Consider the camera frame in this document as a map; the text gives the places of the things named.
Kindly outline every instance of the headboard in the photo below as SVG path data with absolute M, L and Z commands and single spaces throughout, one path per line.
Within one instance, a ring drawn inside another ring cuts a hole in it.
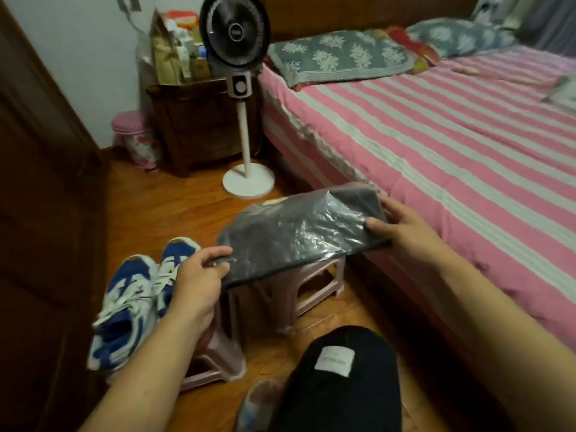
M 272 42 L 334 30 L 407 27 L 435 17 L 468 18 L 478 0 L 262 0 Z

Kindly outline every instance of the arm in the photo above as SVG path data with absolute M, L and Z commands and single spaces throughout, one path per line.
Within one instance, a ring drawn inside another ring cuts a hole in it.
M 119 372 L 81 432 L 160 432 L 166 428 L 196 343 L 212 321 L 228 263 L 204 268 L 230 247 L 198 251 L 178 268 L 166 316 Z
M 519 430 L 576 430 L 576 356 L 459 256 L 413 210 L 381 196 L 395 259 L 418 263 L 424 293 L 478 360 L 486 385 Z

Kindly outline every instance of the pink and white striped bed sheet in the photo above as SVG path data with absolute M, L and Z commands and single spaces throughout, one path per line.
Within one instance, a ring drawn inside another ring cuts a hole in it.
M 264 132 L 314 187 L 376 184 L 576 351 L 576 115 L 541 99 L 576 60 L 517 47 L 417 76 L 294 92 L 265 68 Z

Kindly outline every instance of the nightstand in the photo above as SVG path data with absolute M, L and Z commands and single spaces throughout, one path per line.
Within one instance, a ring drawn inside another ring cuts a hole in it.
M 259 86 L 246 102 L 250 150 L 261 141 Z M 225 78 L 201 80 L 183 86 L 158 85 L 146 92 L 154 106 L 155 123 L 162 134 L 179 176 L 191 168 L 241 153 L 236 102 L 227 93 Z

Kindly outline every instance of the plastic bag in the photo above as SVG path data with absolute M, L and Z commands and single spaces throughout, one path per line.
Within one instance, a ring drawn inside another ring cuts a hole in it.
M 230 263 L 222 287 L 386 245 L 365 228 L 367 217 L 386 221 L 376 191 L 357 182 L 250 206 L 218 237 L 234 249 L 218 261 Z

